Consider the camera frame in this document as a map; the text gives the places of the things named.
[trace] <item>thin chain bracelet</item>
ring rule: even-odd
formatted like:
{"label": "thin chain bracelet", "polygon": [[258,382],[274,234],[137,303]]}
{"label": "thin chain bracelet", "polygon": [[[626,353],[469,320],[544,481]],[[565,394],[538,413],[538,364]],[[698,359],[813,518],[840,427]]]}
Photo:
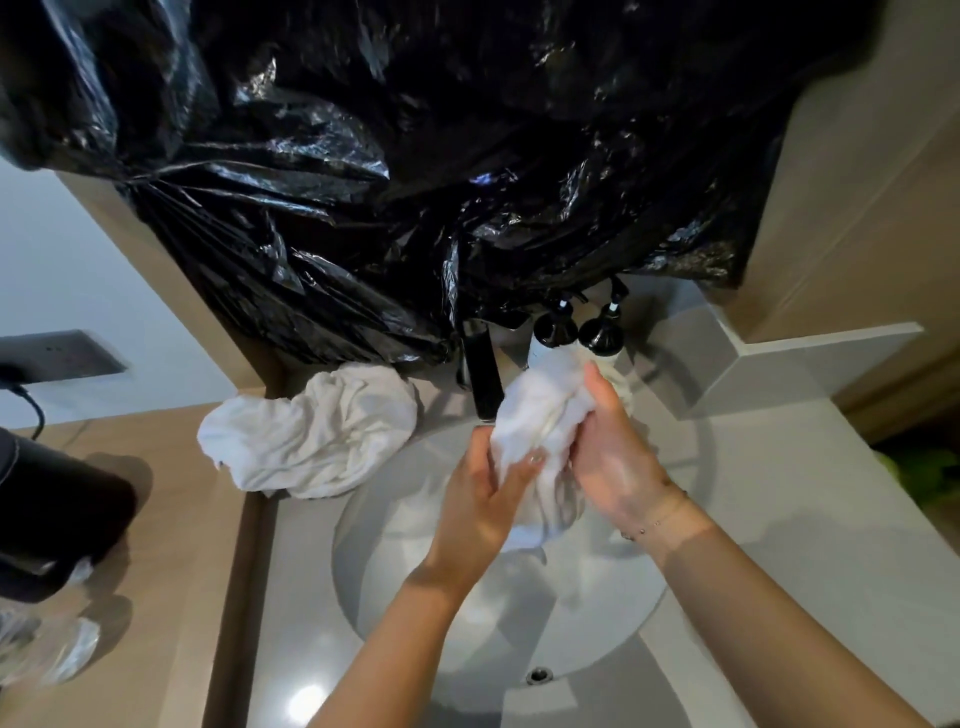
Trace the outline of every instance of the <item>thin chain bracelet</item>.
{"label": "thin chain bracelet", "polygon": [[[644,528],[638,529],[637,532],[636,532],[637,536],[642,536],[642,535],[644,535],[650,528],[655,528],[655,527],[659,526],[661,523],[663,523],[664,521],[666,521],[668,518],[670,518],[673,514],[675,514],[677,511],[679,511],[679,510],[684,506],[684,503],[686,503],[686,502],[689,500],[690,496],[689,496],[689,494],[688,494],[683,488],[678,487],[677,490],[679,490],[679,491],[680,491],[681,493],[683,493],[684,495],[683,495],[679,500],[677,500],[677,505],[676,505],[676,507],[674,507],[671,511],[669,511],[665,516],[660,516],[660,517],[659,517],[656,521],[654,521],[651,525],[646,526],[646,527],[644,527]],[[636,536],[631,536],[631,535],[629,535],[629,534],[627,534],[627,533],[625,533],[625,532],[623,532],[623,531],[620,531],[620,535],[623,536],[623,538],[625,538],[627,541],[636,541]]]}

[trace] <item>white sink basin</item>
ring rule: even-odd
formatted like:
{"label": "white sink basin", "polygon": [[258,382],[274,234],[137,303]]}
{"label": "white sink basin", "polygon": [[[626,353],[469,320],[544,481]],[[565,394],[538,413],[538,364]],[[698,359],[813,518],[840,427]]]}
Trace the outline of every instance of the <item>white sink basin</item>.
{"label": "white sink basin", "polygon": [[[344,510],[333,581],[361,638],[426,554],[445,483],[473,426],[411,443]],[[652,560],[588,508],[543,549],[499,556],[470,593],[444,645],[434,710],[497,714],[506,692],[525,686],[535,668],[560,678],[593,665],[636,633],[664,587]]]}

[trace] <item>wall outlet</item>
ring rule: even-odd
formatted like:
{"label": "wall outlet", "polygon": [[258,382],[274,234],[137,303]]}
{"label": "wall outlet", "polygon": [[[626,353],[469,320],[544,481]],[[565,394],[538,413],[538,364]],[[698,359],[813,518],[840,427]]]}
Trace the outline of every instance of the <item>wall outlet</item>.
{"label": "wall outlet", "polygon": [[23,384],[115,375],[127,369],[79,330],[2,336],[0,364],[23,370]]}

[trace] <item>black garbage bag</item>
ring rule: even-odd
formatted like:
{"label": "black garbage bag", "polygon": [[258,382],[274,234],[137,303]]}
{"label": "black garbage bag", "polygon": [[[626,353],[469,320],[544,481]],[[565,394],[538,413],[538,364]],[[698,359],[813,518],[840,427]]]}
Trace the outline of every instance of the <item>black garbage bag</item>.
{"label": "black garbage bag", "polygon": [[447,359],[616,271],[736,285],[793,102],[875,0],[21,0],[0,141],[115,181],[305,361]]}

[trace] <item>soap dispenser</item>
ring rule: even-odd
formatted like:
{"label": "soap dispenser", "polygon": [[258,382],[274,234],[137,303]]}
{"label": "soap dispenser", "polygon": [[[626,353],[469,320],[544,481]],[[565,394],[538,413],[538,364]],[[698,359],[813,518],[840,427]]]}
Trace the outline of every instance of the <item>soap dispenser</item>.
{"label": "soap dispenser", "polygon": [[570,298],[571,294],[564,293],[534,323],[530,351],[527,353],[528,367],[535,366],[537,359],[551,349],[577,346],[577,325],[573,321]]}
{"label": "soap dispenser", "polygon": [[620,319],[620,302],[630,290],[617,276],[611,276],[610,302],[601,310],[600,315],[590,319],[580,327],[579,354],[584,359],[596,362],[600,374],[607,379],[616,378],[616,366],[626,356],[623,350],[623,329],[617,322]]}

